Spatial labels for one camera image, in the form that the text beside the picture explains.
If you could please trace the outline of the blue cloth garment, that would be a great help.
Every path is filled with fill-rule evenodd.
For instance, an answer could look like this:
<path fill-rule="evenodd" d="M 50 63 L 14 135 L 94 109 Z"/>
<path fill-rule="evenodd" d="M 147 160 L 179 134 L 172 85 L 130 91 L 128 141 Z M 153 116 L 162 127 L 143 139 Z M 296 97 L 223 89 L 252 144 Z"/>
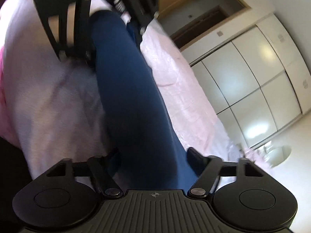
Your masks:
<path fill-rule="evenodd" d="M 101 10 L 90 17 L 90 32 L 115 180 L 124 189 L 187 191 L 197 176 L 124 21 Z"/>

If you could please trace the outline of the round ceiling lamp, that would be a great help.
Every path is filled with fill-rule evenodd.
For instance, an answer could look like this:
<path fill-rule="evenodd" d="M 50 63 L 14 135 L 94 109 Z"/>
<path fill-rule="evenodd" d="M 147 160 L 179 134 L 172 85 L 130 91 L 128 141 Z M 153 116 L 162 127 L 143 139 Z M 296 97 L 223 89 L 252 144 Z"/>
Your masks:
<path fill-rule="evenodd" d="M 273 147 L 264 155 L 264 160 L 273 168 L 287 160 L 291 153 L 292 149 L 289 146 Z"/>

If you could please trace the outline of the pink white bed cover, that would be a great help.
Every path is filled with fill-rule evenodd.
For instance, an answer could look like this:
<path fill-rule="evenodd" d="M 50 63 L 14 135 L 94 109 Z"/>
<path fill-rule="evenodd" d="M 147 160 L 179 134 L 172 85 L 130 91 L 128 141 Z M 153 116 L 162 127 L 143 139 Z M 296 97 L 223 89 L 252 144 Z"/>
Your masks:
<path fill-rule="evenodd" d="M 101 10 L 113 12 L 105 0 L 92 0 L 90 16 Z M 128 18 L 120 18 L 133 38 Z M 240 149 L 157 21 L 149 24 L 137 47 L 185 151 L 193 147 L 204 156 L 237 162 Z M 1 136 L 22 150 L 32 178 L 63 158 L 83 162 L 97 155 L 109 157 L 96 70 L 75 59 L 57 58 L 34 0 L 4 3 L 1 53 Z"/>

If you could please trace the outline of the white wardrobe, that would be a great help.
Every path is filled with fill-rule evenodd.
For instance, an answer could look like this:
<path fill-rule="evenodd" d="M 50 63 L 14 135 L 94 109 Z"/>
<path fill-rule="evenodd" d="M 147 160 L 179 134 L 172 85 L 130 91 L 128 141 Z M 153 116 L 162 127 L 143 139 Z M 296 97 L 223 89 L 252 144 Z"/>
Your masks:
<path fill-rule="evenodd" d="M 310 111 L 310 72 L 275 15 L 193 65 L 236 143 L 256 147 Z"/>

